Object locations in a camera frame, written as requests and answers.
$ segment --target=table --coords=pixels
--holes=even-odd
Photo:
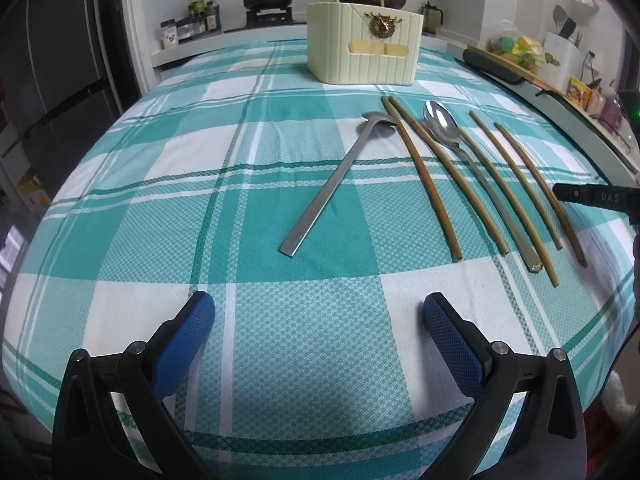
[[[397,135],[368,142],[294,258],[277,251],[356,139],[361,114],[382,110],[382,94],[416,116],[427,98],[451,111],[519,197],[558,288],[525,270],[468,165],[449,152],[510,245],[497,253],[414,134],[462,261],[452,263]],[[420,51],[410,87],[324,85],[306,69],[304,40],[190,60],[109,129],[47,211],[6,321],[12,387],[51,428],[75,348],[121,352],[207,290],[216,322],[165,403],[220,476],[414,479],[470,408],[418,321],[421,301],[439,290],[489,341],[533,354],[564,348],[587,406],[633,316],[631,232],[620,214],[567,204],[589,267],[565,238],[556,250],[469,110],[510,129],[550,184],[604,182],[544,117],[441,52]],[[499,457],[521,405],[516,396],[482,468]],[[151,462],[121,399],[118,408]]]

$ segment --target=yellow box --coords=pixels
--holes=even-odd
[[[306,6],[307,65],[322,82],[337,85],[411,85],[422,15],[361,4]]]

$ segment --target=refrigerator door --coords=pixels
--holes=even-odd
[[[101,90],[51,121],[60,146],[70,161],[67,174],[71,174],[118,117],[110,92]]]
[[[31,0],[29,35],[47,112],[105,75],[93,0]]]
[[[18,0],[0,23],[0,80],[4,104],[18,135],[24,133],[45,113],[31,68],[27,9],[29,0]]]
[[[51,199],[69,176],[71,162],[63,152],[51,124],[34,126],[22,141],[33,173]]]

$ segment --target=screw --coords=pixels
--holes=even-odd
[[[505,355],[509,352],[509,346],[507,343],[503,343],[502,341],[495,341],[491,343],[491,348],[493,348],[494,352],[499,355]]]
[[[84,359],[84,352],[85,352],[85,350],[83,350],[81,348],[79,348],[78,350],[74,350],[71,353],[71,360],[75,361],[76,363],[78,361],[82,361],[82,359]]]
[[[138,354],[142,354],[145,348],[146,348],[146,343],[144,341],[134,341],[129,346],[127,346],[127,352],[133,355],[138,355]]]
[[[551,353],[556,359],[558,359],[558,361],[566,360],[566,353],[561,348],[554,348]]]

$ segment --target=metal spoon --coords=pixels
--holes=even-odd
[[[324,209],[324,206],[329,202],[338,184],[344,178],[344,175],[349,171],[349,168],[353,164],[353,161],[360,154],[364,145],[369,138],[369,134],[373,128],[382,128],[384,132],[394,132],[393,126],[396,124],[394,119],[382,112],[367,112],[362,115],[365,119],[369,120],[364,130],[353,143],[351,149],[344,156],[341,163],[335,168],[329,179],[324,183],[324,186],[318,191],[316,197],[311,201],[311,204],[307,206],[302,216],[298,219],[293,226],[287,237],[280,244],[278,249],[282,254],[293,257],[296,251],[304,241],[306,235],[316,223],[316,220],[320,216],[320,213]]]
[[[513,237],[513,240],[516,242],[524,263],[527,267],[529,267],[530,271],[538,272],[540,269],[542,269],[542,261],[540,260],[540,257],[538,256],[536,251],[533,250],[533,248],[529,245],[529,242],[527,241],[525,235],[515,224],[513,219],[511,219],[511,216],[500,202],[500,199],[492,189],[491,185],[487,182],[484,175],[482,175],[478,166],[476,166],[474,160],[465,150],[460,148],[462,136],[460,135],[458,125],[456,124],[456,121],[453,119],[451,114],[447,112],[447,110],[436,101],[427,101],[424,104],[423,113],[424,120],[427,123],[428,129],[431,131],[431,135],[433,135],[433,137],[440,144],[447,146],[449,149],[460,154],[469,163],[471,171],[474,172],[476,179],[482,185],[482,187],[484,187],[484,190],[486,191],[487,195],[489,195],[491,202],[494,203],[494,206],[498,210],[500,217],[511,233],[511,237]]]

